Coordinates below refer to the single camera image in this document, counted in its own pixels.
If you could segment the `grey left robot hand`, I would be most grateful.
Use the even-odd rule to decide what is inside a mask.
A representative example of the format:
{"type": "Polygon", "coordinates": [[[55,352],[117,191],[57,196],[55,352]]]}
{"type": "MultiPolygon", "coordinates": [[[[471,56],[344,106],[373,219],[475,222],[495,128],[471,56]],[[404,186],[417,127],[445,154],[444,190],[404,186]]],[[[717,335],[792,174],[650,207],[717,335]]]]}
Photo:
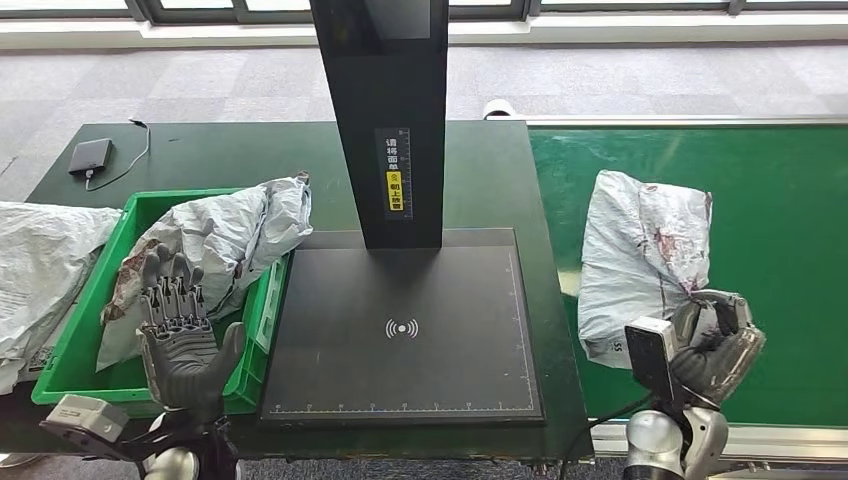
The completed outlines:
{"type": "Polygon", "coordinates": [[[181,252],[159,243],[145,254],[140,304],[146,318],[137,329],[148,388],[167,410],[204,419],[224,414],[224,388],[246,344],[241,322],[217,341],[203,294],[204,271],[181,252]]]}

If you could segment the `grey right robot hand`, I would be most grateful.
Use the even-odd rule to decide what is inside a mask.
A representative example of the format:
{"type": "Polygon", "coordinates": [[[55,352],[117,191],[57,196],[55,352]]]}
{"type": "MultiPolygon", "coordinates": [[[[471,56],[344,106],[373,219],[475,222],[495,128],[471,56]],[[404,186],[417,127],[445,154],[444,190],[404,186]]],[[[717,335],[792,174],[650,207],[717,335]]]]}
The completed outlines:
{"type": "Polygon", "coordinates": [[[753,322],[747,300],[736,292],[691,292],[672,324],[680,348],[670,362],[687,402],[718,410],[737,389],[763,349],[766,336],[753,322]]]}

